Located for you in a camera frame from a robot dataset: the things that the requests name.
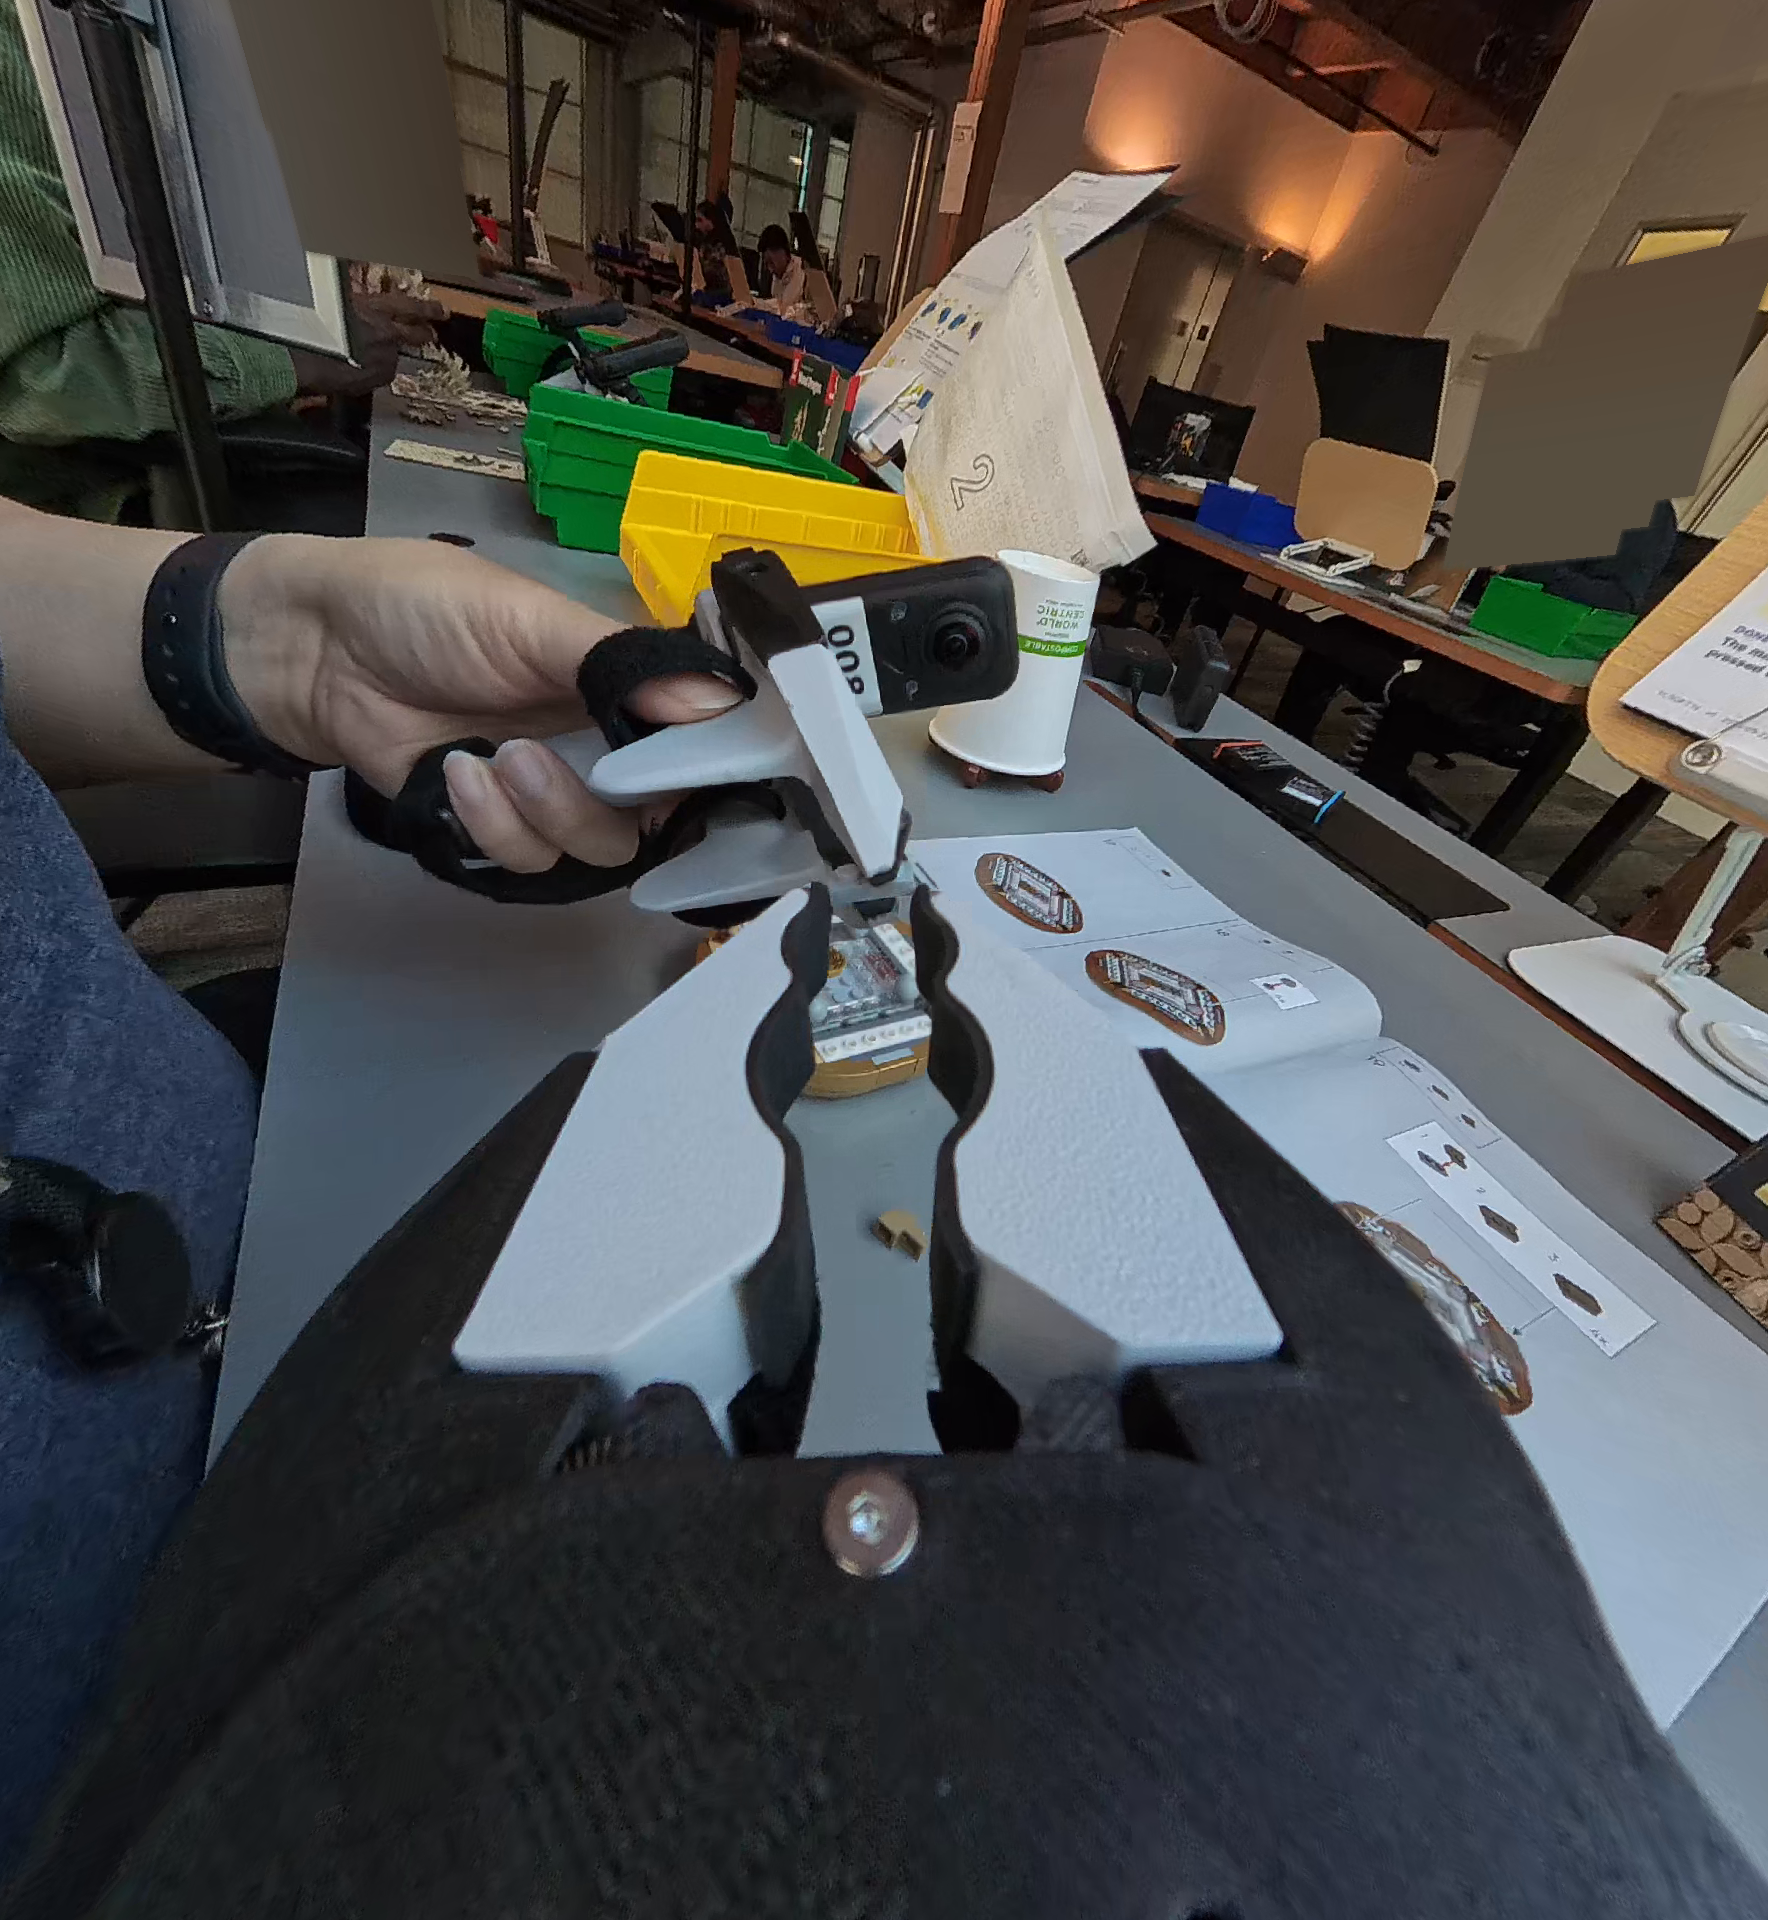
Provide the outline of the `open instruction booklet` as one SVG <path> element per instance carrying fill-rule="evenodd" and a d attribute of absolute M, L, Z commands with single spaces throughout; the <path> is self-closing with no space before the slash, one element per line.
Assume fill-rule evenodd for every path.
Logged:
<path fill-rule="evenodd" d="M 1543 1480 L 1670 1727 L 1768 1603 L 1768 1356 L 1588 1212 L 1370 990 L 1138 828 L 911 844 L 939 903 L 1218 1092 L 1400 1268 Z"/>

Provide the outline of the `white stand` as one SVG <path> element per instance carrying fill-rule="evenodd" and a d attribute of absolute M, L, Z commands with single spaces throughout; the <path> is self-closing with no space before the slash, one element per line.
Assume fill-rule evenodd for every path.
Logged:
<path fill-rule="evenodd" d="M 1508 958 L 1582 1036 L 1736 1145 L 1768 1134 L 1768 1016 L 1716 981 L 1708 941 L 1762 844 L 1758 832 L 1736 828 L 1664 951 L 1616 932 Z"/>

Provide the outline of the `wooden model parts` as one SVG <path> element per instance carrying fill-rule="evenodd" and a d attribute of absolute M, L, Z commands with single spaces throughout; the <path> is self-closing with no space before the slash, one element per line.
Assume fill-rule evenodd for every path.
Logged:
<path fill-rule="evenodd" d="M 397 363 L 389 394 L 402 417 L 418 423 L 451 426 L 472 420 L 522 430 L 530 416 L 524 400 L 479 387 L 465 359 L 435 342 Z"/>

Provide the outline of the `person's left hand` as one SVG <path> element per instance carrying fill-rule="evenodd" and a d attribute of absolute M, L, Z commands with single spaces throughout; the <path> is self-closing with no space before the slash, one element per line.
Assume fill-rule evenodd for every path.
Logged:
<path fill-rule="evenodd" d="M 539 874 L 571 856 L 631 860 L 639 818 L 551 751 L 589 727 L 579 675 L 619 626 L 559 589 L 447 543 L 271 535 L 217 594 L 227 672 L 259 732 L 291 755 L 396 795 L 429 750 L 476 851 Z"/>

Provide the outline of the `red green cardboard box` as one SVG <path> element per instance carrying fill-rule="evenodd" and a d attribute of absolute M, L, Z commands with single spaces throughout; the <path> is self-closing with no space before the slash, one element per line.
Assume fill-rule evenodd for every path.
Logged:
<path fill-rule="evenodd" d="M 795 355 L 783 395 L 781 442 L 841 464 L 856 394 L 854 369 L 813 353 Z"/>

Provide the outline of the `printed paper sheet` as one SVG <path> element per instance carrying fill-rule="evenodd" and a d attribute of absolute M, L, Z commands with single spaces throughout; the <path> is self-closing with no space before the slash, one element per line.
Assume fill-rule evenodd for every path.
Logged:
<path fill-rule="evenodd" d="M 1175 167 L 1128 174 L 1071 172 L 1032 206 L 980 238 L 941 284 L 911 301 L 896 334 L 865 360 L 857 397 L 884 404 L 911 387 L 935 391 L 988 325 L 1034 238 L 1059 261 L 1081 252 L 1168 203 Z"/>

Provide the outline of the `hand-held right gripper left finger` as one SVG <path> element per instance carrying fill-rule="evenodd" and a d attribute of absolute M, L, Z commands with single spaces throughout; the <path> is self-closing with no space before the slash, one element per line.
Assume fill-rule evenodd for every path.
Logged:
<path fill-rule="evenodd" d="M 828 893 L 776 901 L 594 1054 L 455 1363 L 690 1389 L 740 1455 L 792 1457 L 820 1331 L 800 1148 Z"/>

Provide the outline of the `black wristband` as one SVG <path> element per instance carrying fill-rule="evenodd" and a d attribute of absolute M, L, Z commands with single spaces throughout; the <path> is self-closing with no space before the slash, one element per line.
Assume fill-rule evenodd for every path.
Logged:
<path fill-rule="evenodd" d="M 142 601 L 139 653 L 152 707 L 201 755 L 245 777 L 308 780 L 319 763 L 263 734 L 231 681 L 219 589 L 256 532 L 199 533 L 176 545 Z"/>

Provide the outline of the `person's left forearm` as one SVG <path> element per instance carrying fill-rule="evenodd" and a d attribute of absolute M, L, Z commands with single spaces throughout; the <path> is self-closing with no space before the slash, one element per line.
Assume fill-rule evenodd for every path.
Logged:
<path fill-rule="evenodd" d="M 188 541 L 186 532 L 46 516 L 0 497 L 5 722 L 48 789 L 225 767 L 171 729 L 142 671 L 147 591 Z"/>

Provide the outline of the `round gold lego model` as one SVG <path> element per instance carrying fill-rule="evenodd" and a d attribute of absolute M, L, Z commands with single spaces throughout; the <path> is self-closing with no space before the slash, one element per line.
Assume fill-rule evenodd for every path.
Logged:
<path fill-rule="evenodd" d="M 932 1023 L 914 967 L 901 920 L 832 916 L 826 978 L 806 1015 L 814 1070 L 804 1095 L 857 1098 L 926 1074 Z"/>

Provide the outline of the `black badge reel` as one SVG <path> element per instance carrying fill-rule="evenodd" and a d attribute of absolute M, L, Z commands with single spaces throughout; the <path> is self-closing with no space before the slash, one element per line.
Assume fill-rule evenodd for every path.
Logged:
<path fill-rule="evenodd" d="M 89 1369 L 169 1352 L 190 1329 L 194 1273 L 169 1212 L 59 1163 L 10 1158 L 0 1273 L 58 1349 Z"/>

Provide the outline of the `flat wooden strip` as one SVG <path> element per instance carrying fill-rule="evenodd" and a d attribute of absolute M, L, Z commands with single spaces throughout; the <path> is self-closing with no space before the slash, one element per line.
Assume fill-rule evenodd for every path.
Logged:
<path fill-rule="evenodd" d="M 451 448 L 423 441 L 396 438 L 383 448 L 383 457 L 416 467 L 497 479 L 518 487 L 527 483 L 524 461 L 508 452 L 481 452 L 472 448 Z"/>

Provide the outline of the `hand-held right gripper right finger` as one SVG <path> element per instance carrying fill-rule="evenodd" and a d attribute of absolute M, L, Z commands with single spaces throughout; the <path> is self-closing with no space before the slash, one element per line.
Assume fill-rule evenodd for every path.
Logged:
<path fill-rule="evenodd" d="M 1011 1452 L 1050 1408 L 1107 1425 L 1149 1369 L 1274 1361 L 1283 1331 L 1155 1068 L 931 886 L 911 903 L 939 1145 L 926 1273 L 946 1455 Z"/>

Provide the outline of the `white paper bag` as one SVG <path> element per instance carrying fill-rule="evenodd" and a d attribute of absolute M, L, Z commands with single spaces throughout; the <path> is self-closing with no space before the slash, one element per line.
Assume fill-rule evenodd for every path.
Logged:
<path fill-rule="evenodd" d="M 1107 573 L 1155 543 L 1136 505 L 1088 329 L 1049 219 L 996 233 L 1012 276 L 946 375 L 905 469 L 932 560 L 1025 552 Z"/>

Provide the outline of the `black handled tool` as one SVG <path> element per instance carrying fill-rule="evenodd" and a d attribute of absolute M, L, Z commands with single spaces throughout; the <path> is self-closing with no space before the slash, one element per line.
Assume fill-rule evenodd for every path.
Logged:
<path fill-rule="evenodd" d="M 680 367 L 690 342 L 679 331 L 657 331 L 639 341 L 624 338 L 607 349 L 586 344 L 591 329 L 616 329 L 625 319 L 629 319 L 629 309 L 624 301 L 539 301 L 536 322 L 551 349 L 534 390 L 562 385 L 571 394 L 639 404 L 636 378 Z"/>

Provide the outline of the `white sign board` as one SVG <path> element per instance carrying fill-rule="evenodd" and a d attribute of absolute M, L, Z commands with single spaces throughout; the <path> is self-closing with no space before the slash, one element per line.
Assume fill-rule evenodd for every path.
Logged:
<path fill-rule="evenodd" d="M 339 265 L 304 251 L 272 134 L 229 5 L 113 5 L 134 30 L 145 130 L 160 166 L 199 325 L 348 359 Z M 94 285 L 145 292 L 106 118 L 87 76 L 85 5 L 21 2 L 40 113 Z"/>

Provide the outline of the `tan board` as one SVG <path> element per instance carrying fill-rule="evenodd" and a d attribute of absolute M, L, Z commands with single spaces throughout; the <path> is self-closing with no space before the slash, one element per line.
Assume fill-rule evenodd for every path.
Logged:
<path fill-rule="evenodd" d="M 1439 473 L 1425 461 L 1316 438 L 1304 450 L 1294 524 L 1300 543 L 1338 543 L 1400 570 L 1430 543 Z"/>

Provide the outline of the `black monitor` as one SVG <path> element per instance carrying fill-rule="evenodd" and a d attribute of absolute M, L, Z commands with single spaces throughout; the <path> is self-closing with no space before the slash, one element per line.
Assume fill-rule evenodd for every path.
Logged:
<path fill-rule="evenodd" d="M 1257 409 L 1149 378 L 1126 438 L 1135 473 L 1186 487 L 1229 483 Z"/>

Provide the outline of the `person's blue sweater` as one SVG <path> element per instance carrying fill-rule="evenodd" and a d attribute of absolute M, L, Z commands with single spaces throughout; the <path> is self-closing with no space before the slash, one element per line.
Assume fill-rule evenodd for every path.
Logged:
<path fill-rule="evenodd" d="M 0 1148 L 151 1195 L 197 1304 L 227 1298 L 256 1084 L 128 945 L 51 789 L 7 732 L 0 653 Z M 0 1273 L 0 1879 L 199 1486 L 210 1369 L 87 1369 Z"/>

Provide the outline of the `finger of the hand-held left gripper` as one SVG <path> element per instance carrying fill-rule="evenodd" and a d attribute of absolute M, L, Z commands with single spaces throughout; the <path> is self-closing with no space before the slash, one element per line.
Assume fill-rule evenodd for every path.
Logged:
<path fill-rule="evenodd" d="M 808 792 L 806 818 L 836 848 L 836 864 L 869 883 L 894 879 L 911 816 L 828 648 L 787 648 L 771 663 L 750 656 L 745 668 L 757 685 L 752 710 L 781 723 L 787 757 L 779 780 Z"/>

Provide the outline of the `black product box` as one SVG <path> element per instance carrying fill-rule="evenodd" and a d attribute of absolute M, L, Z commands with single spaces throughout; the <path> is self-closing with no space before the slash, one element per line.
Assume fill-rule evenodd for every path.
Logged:
<path fill-rule="evenodd" d="M 1344 800 L 1336 789 L 1257 739 L 1184 737 L 1175 751 L 1268 818 L 1314 836 Z"/>

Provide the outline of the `black stand pole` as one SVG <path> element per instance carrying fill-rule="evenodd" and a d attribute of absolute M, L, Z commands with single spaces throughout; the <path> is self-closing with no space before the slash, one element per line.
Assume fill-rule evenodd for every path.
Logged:
<path fill-rule="evenodd" d="M 203 533 L 236 529 L 225 448 L 210 409 L 197 322 L 156 141 L 145 20 L 126 5 L 66 2 L 126 217 L 128 246 L 156 336 L 188 488 Z"/>

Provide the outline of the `blue plastic bin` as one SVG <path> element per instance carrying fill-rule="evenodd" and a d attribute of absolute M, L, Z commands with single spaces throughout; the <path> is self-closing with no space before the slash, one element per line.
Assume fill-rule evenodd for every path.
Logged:
<path fill-rule="evenodd" d="M 1302 540 L 1294 505 L 1239 483 L 1207 483 L 1194 524 L 1245 545 L 1282 552 Z"/>
<path fill-rule="evenodd" d="M 868 342 L 844 341 L 814 326 L 789 322 L 763 309 L 717 309 L 705 319 L 722 329 L 723 334 L 742 349 L 779 357 L 814 357 L 852 375 L 863 367 L 871 353 L 871 344 Z"/>

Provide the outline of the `black board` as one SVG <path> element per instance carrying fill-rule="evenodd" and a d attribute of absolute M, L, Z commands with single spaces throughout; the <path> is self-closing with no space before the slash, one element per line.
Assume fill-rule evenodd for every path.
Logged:
<path fill-rule="evenodd" d="M 1318 437 L 1431 462 L 1450 344 L 1342 326 L 1306 342 Z"/>

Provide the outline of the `green plastic bin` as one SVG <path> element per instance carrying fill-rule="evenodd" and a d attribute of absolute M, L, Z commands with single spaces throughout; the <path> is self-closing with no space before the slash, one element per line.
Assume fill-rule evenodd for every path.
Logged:
<path fill-rule="evenodd" d="M 617 557 L 639 444 L 627 437 L 560 427 L 522 442 L 527 494 L 559 545 Z"/>
<path fill-rule="evenodd" d="M 518 401 L 527 401 L 534 385 L 571 371 L 576 365 L 579 350 L 597 357 L 610 350 L 646 344 L 644 338 L 631 341 L 611 326 L 586 325 L 571 332 L 559 332 L 545 326 L 536 313 L 515 312 L 513 307 L 490 307 L 482 319 L 482 357 L 504 385 L 506 394 Z M 677 363 L 652 365 L 627 376 L 629 385 L 617 397 L 631 397 L 639 404 L 667 412 L 672 394 L 672 367 Z"/>
<path fill-rule="evenodd" d="M 1473 614 L 1473 631 L 1547 659 L 1604 659 L 1639 624 L 1557 594 L 1510 575 L 1488 579 Z"/>
<path fill-rule="evenodd" d="M 779 442 L 756 427 L 554 383 L 534 385 L 527 395 L 522 450 L 530 494 L 544 487 L 627 494 L 642 452 L 674 452 L 836 485 L 854 483 L 849 473 L 804 444 Z"/>

